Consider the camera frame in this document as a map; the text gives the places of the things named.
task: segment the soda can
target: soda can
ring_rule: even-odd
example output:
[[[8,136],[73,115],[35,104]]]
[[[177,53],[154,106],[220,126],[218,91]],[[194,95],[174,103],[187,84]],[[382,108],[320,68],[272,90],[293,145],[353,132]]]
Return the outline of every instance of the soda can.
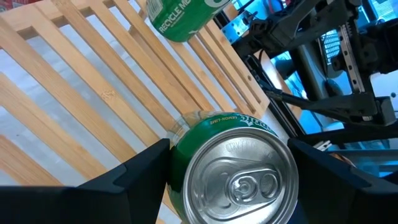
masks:
[[[195,35],[230,0],[147,0],[150,22],[160,34],[174,42]]]
[[[297,203],[297,166],[261,120],[194,112],[169,137],[167,190],[183,223],[288,222]]]

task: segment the can lid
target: can lid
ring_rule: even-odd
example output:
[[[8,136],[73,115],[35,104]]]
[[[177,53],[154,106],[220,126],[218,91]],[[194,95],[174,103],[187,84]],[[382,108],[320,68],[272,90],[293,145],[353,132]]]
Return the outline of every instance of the can lid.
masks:
[[[299,175],[289,148],[257,128],[212,137],[188,166],[183,203],[190,223],[287,223]]]

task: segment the wooden slat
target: wooden slat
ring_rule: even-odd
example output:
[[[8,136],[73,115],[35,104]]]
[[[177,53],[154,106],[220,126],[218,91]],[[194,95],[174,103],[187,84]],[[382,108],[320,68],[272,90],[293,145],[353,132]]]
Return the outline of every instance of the wooden slat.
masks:
[[[0,73],[0,84],[0,105],[5,107],[10,114],[29,128],[82,176],[92,179],[106,172],[100,162],[18,89],[5,74]]]
[[[207,92],[214,98],[221,110],[231,112],[232,106],[228,103],[226,98],[221,94],[216,85],[210,80],[209,76],[201,69],[199,63],[193,58],[187,48],[181,43],[169,41],[170,45],[176,51],[178,56],[183,60],[187,67],[191,70],[194,76],[205,87]]]
[[[147,18],[147,14],[144,10],[140,9],[138,12],[138,16],[144,21]],[[137,29],[134,28],[133,26],[130,27],[129,29],[129,34],[133,35],[137,33]]]
[[[118,56],[112,47],[95,33],[87,37],[90,47],[112,70],[112,72],[129,88],[136,98],[147,108],[151,115],[165,128],[170,128],[175,120],[159,101],[150,93],[140,79],[130,70],[128,65]]]
[[[145,13],[147,12],[146,2],[147,2],[147,0],[136,0],[136,3],[140,7],[140,10],[143,10]]]
[[[24,151],[0,135],[0,169],[22,185],[59,186],[61,183]]]
[[[61,105],[124,162],[136,153],[117,132],[13,29],[0,18],[0,46]]]
[[[70,25],[87,41],[88,37],[97,33],[88,23],[78,9],[68,0],[53,0],[56,7],[64,14]],[[106,10],[101,11],[96,8],[96,15],[103,22],[105,27],[115,36],[126,52],[137,62],[146,72],[151,80],[159,87],[168,100],[176,107],[180,113],[188,113],[198,110],[199,107],[189,97],[186,91],[178,84],[173,77],[165,77],[158,66],[152,62],[150,57],[141,49],[136,41],[121,26],[118,20]]]
[[[263,113],[264,110],[260,107],[260,104],[257,102],[253,94],[250,92],[250,89],[242,81],[242,78],[233,68],[233,66],[226,58],[224,53],[221,51],[221,49],[217,46],[216,42],[211,38],[207,30],[202,28],[201,30],[199,30],[197,36],[199,37],[201,42],[205,45],[205,47],[213,56],[213,58],[218,62],[218,64],[224,70],[225,74],[227,74],[229,79],[233,82],[234,86],[240,92],[242,97],[247,101],[247,103],[251,108],[252,113],[257,114],[257,117],[259,113]]]
[[[157,219],[155,224],[165,224],[165,222],[163,222],[163,221],[160,220],[160,219]]]
[[[108,7],[113,6],[112,0],[99,0],[104,2]],[[72,3],[80,10],[84,16],[90,16],[93,14],[91,9],[88,7],[86,0],[71,0]],[[52,4],[47,4],[46,1],[39,1],[33,3],[37,6],[44,14],[58,27],[67,24],[62,13],[54,7]],[[36,32],[32,29],[30,20],[28,17],[23,17],[25,12],[25,6],[17,7],[13,10],[2,12],[1,17],[24,39],[29,39],[37,36]]]
[[[235,17],[239,14],[239,12],[235,9],[234,4],[232,3],[229,3],[227,6],[225,6],[223,11],[225,12],[226,17],[228,17],[228,19],[230,20],[235,19]]]
[[[145,12],[145,6],[137,2],[138,5],[141,7],[140,12]],[[144,14],[137,13],[128,2],[124,0],[115,0],[116,7],[121,11],[124,17],[130,22],[132,27],[135,27],[133,30],[134,32],[130,31],[130,34],[134,37],[135,33],[141,35],[141,38],[144,39],[146,42],[143,44],[146,45],[153,45],[155,49],[160,49],[158,45],[162,46],[162,51],[158,53],[160,57],[164,52],[167,52],[167,49],[163,46],[162,43],[158,40],[158,38],[154,35],[151,29],[145,24],[142,20]],[[210,95],[214,98],[214,100],[219,104],[220,108],[223,111],[232,111],[231,105],[226,101],[225,97],[221,94],[221,92],[217,89],[214,83],[209,79],[206,73],[201,69],[200,65],[196,60],[192,57],[189,51],[184,47],[181,43],[176,43],[172,41],[168,41],[169,44],[172,46],[174,51],[180,56],[183,62],[187,65],[187,67],[191,70],[194,76],[199,80],[199,82],[205,87],[205,89],[210,93]],[[204,110],[214,110],[214,108],[207,108]]]
[[[221,71],[221,69],[217,66],[216,62],[212,59],[212,57],[208,54],[208,52],[203,48],[202,44],[198,40],[196,36],[193,36],[188,41],[190,47],[195,51],[200,60],[205,64],[207,69],[213,74],[213,76],[217,79],[218,83],[223,87],[224,91],[228,94],[228,96],[232,99],[236,107],[242,111],[244,114],[251,114],[250,109],[247,104],[242,100],[239,96],[238,92],[234,89],[232,84],[229,82],[225,74]]]
[[[192,97],[196,104],[202,110],[212,111],[214,107],[206,99],[204,94],[199,90],[199,88],[194,84],[190,77],[184,72],[182,67],[173,58],[171,53],[166,49],[166,47],[160,42],[160,40],[155,36],[151,29],[145,24],[138,13],[132,8],[132,6],[125,0],[114,0],[116,7],[120,12],[126,17],[126,19],[137,29],[137,32],[145,40],[148,46],[154,51],[156,56],[160,58],[163,64],[171,72],[171,74],[178,80],[178,82],[183,86],[185,91]],[[99,13],[106,9],[102,2],[90,1],[90,6],[94,13],[99,16]]]
[[[269,104],[268,97],[261,89],[261,87],[258,85],[256,79],[251,75],[247,66],[245,66],[241,58],[232,48],[231,44],[226,39],[225,35],[218,28],[218,26],[214,21],[208,22],[205,26],[205,29],[208,31],[210,36],[216,42],[221,51],[224,53],[224,55],[229,60],[233,68],[238,72],[238,74],[240,75],[246,86],[248,86],[249,90],[251,91],[257,102],[260,103],[261,108],[263,109],[261,113],[265,112]]]
[[[33,28],[56,53],[83,79],[91,89],[119,116],[126,126],[146,145],[151,146],[158,137],[139,117],[123,97],[111,86],[76,47],[45,18],[35,7],[30,7],[25,16],[32,19]]]
[[[145,41],[138,35],[134,34],[132,36],[134,40],[137,42],[137,44],[140,45],[140,47],[143,49],[143,51],[150,57],[152,62],[158,66],[158,68],[163,72],[163,74],[166,77],[173,77],[173,74],[167,69],[167,67],[163,64],[163,62],[160,60],[160,58],[152,51],[152,49],[145,43]],[[192,108],[195,108],[193,110],[199,110],[199,107],[194,105]]]
[[[176,215],[178,216],[177,212],[176,212],[175,209],[174,209],[174,206],[172,205],[172,201],[170,200],[169,193],[167,192],[167,188],[164,189],[162,202],[163,202],[172,212],[174,212],[174,214],[176,214]]]

